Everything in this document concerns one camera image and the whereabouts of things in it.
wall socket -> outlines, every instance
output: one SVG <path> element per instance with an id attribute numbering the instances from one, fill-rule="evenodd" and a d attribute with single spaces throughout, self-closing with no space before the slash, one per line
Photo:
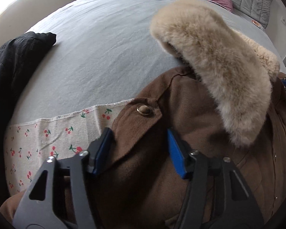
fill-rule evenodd
<path id="1" fill-rule="evenodd" d="M 286 25 L 286 19 L 282 16 L 281 22 Z"/>

brown coat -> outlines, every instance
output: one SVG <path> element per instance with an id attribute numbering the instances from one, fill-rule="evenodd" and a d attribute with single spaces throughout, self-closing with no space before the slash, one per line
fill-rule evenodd
<path id="1" fill-rule="evenodd" d="M 140 104 L 148 105 L 152 114 L 140 115 Z M 241 150 L 229 143 L 206 87 L 191 68 L 178 67 L 145 87 L 113 123 L 116 144 L 107 170 L 88 188 L 105 228 L 174 225 L 188 182 L 172 165 L 168 127 L 208 157 L 231 157 L 253 191 L 265 222 L 276 212 L 286 197 L 286 94 L 281 81 L 277 79 L 273 85 L 267 118 L 254 145 Z M 211 188 L 210 183 L 205 221 L 210 216 Z M 0 208 L 10 221 L 21 195 L 11 197 Z"/>

metal bolt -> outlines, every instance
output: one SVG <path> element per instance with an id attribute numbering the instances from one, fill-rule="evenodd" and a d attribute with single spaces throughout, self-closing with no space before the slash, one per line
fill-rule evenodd
<path id="1" fill-rule="evenodd" d="M 223 161 L 226 162 L 226 163 L 230 163 L 230 162 L 231 162 L 231 158 L 229 158 L 229 157 L 224 157 L 224 158 L 223 158 Z"/>
<path id="2" fill-rule="evenodd" d="M 199 154 L 199 151 L 198 150 L 191 150 L 190 154 L 192 156 L 197 156 Z"/>
<path id="3" fill-rule="evenodd" d="M 55 160 L 55 157 L 49 156 L 47 162 L 52 163 L 52 162 L 54 162 L 54 160 Z"/>
<path id="4" fill-rule="evenodd" d="M 83 151 L 81 151 L 81 152 L 79 153 L 79 155 L 80 155 L 81 157 L 87 156 L 88 154 L 89 154 L 89 151 L 86 151 L 86 150 L 83 150 Z"/>

black jacket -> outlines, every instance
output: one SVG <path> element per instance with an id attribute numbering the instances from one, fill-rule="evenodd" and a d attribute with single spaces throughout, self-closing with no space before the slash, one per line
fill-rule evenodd
<path id="1" fill-rule="evenodd" d="M 28 32 L 0 47 L 0 206 L 9 197 L 3 137 L 21 92 L 56 42 L 56 34 Z"/>

faux fur trim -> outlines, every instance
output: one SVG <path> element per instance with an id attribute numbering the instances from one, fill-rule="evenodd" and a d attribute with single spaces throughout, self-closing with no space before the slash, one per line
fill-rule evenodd
<path id="1" fill-rule="evenodd" d="M 160 9 L 150 33 L 201 77 L 218 104 L 231 142 L 250 146 L 266 118 L 270 80 L 279 72 L 276 56 L 230 29 L 219 14 L 197 0 L 179 0 Z"/>

